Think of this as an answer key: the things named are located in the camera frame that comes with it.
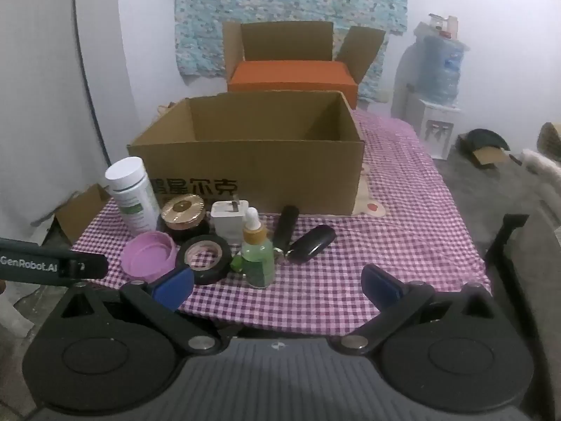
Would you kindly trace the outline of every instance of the pink container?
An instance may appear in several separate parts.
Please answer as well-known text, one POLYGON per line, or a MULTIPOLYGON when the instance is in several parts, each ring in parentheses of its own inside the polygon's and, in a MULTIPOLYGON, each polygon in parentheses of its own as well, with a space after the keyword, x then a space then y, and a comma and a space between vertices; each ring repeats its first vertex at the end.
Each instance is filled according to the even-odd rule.
POLYGON ((121 253, 121 268, 134 280, 153 282, 175 267, 177 246, 159 231, 139 234, 121 253))

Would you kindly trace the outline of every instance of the black electrical tape roll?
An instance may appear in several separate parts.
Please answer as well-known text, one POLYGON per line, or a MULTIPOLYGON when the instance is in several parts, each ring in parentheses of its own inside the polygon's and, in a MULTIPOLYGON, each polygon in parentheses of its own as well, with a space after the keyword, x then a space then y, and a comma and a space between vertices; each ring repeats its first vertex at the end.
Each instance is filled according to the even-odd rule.
POLYGON ((190 266, 195 275, 195 285, 210 285, 222 280, 230 270, 232 250, 222 237, 214 234, 197 236, 185 242, 177 253, 176 268, 190 266), (196 254, 210 250, 216 257, 205 267, 191 265, 196 254))

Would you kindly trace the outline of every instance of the white bottle cap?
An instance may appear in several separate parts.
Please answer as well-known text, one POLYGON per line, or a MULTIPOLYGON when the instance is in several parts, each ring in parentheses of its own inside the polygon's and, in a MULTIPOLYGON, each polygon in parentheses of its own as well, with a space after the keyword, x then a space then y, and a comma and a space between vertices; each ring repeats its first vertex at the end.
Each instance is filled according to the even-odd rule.
POLYGON ((139 183, 145 174, 142 158, 129 156, 109 166, 105 177, 110 191, 123 191, 139 183))
POLYGON ((257 209, 254 207, 250 207, 246 210, 245 227, 250 231, 255 231, 261 227, 259 212, 257 212, 257 209))

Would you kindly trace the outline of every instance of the gingham tablecloth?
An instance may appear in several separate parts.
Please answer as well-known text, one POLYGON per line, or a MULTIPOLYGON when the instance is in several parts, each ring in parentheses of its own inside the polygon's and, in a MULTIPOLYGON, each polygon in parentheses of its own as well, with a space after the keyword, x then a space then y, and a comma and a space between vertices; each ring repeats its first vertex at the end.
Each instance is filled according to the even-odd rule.
MULTIPOLYGON (((265 329, 341 335, 378 313, 360 287, 368 263, 403 282, 423 280, 443 291, 470 281, 489 287, 450 192, 412 128, 360 111, 355 116, 371 167, 370 192, 388 214, 301 216, 294 239, 325 223, 337 232, 335 242, 307 264, 277 267, 276 281, 267 289, 250 288, 233 273, 215 285, 196 287, 182 306, 185 312, 265 329)), ((263 218, 273 229, 277 217, 263 218)), ((127 281, 119 256, 131 238, 110 201, 73 249, 105 254, 109 273, 99 283, 119 288, 127 281)))

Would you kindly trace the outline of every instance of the white fabric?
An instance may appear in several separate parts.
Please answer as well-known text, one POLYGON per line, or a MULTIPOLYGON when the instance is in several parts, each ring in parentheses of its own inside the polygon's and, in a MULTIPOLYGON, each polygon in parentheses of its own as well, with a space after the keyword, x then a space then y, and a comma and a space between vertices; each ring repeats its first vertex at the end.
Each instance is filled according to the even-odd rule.
POLYGON ((530 149, 522 151, 522 165, 529 171, 537 174, 544 182, 549 183, 561 196, 561 166, 555 161, 550 160, 530 149))
POLYGON ((27 336, 34 325, 23 317, 13 305, 38 289, 39 285, 31 283, 6 282, 6 289, 0 295, 0 325, 16 337, 27 336))
POLYGON ((0 0, 0 237, 36 225, 106 167, 76 48, 72 0, 0 0))

